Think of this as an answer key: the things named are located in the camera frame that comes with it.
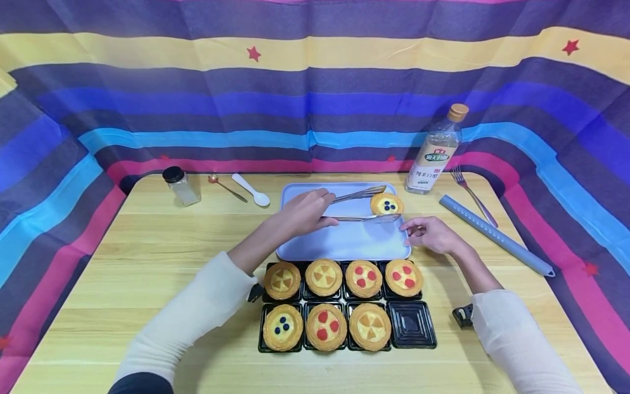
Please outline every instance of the blue rolling pin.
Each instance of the blue rolling pin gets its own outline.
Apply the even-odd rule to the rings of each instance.
[[[540,275],[554,277],[556,273],[553,268],[542,261],[538,256],[528,251],[524,247],[520,246],[516,241],[503,234],[501,231],[491,226],[485,220],[472,213],[470,210],[462,206],[460,203],[445,195],[440,199],[440,204],[446,207],[450,212],[459,216],[466,223],[470,224],[481,234],[484,234],[497,245],[508,251],[514,257],[523,262],[526,266],[532,270],[538,272]]]

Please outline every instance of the table surface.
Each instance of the table surface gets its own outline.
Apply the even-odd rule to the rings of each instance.
[[[481,215],[470,196],[442,175],[429,195],[404,191],[404,174],[246,175],[271,198],[263,209],[234,198],[205,176],[191,176],[203,200],[176,205],[160,175],[140,180],[14,388],[15,394],[105,393],[129,341],[210,258],[229,250],[278,210],[280,193],[291,182],[389,182],[405,204],[405,218],[438,216],[474,245],[497,279],[518,293],[553,347],[587,393],[610,393],[545,279],[438,204],[449,194]],[[488,182],[466,179],[500,229],[522,243]],[[220,180],[247,195],[231,177]],[[200,339],[178,366],[176,393],[362,394],[508,393],[505,374],[484,353],[472,330],[462,330],[451,311],[470,303],[464,278],[450,258],[414,250],[425,276],[438,346],[391,352],[338,351],[319,354],[261,354],[257,350],[262,302],[246,304],[223,327]],[[265,260],[256,271],[264,274]]]

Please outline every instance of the spice jar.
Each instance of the spice jar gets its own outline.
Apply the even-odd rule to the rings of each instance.
[[[188,182],[188,174],[181,168],[177,166],[169,167],[162,172],[162,177],[184,206],[201,201],[201,196],[194,191],[190,182]]]

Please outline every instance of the cream sweater sleeve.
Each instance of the cream sweater sleeve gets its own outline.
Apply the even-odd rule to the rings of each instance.
[[[572,394],[582,390],[515,293],[472,296],[472,323],[481,345],[520,394]]]
[[[173,384],[184,352],[232,317],[254,284],[226,252],[219,253],[133,339],[115,381],[148,372]]]

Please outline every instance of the rice vinegar bottle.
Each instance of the rice vinegar bottle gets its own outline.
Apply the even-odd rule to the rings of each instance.
[[[411,166],[404,189],[410,193],[427,194],[437,181],[444,167],[462,143],[459,123],[468,114],[464,104],[450,106],[446,119],[435,124],[427,134],[425,142]]]

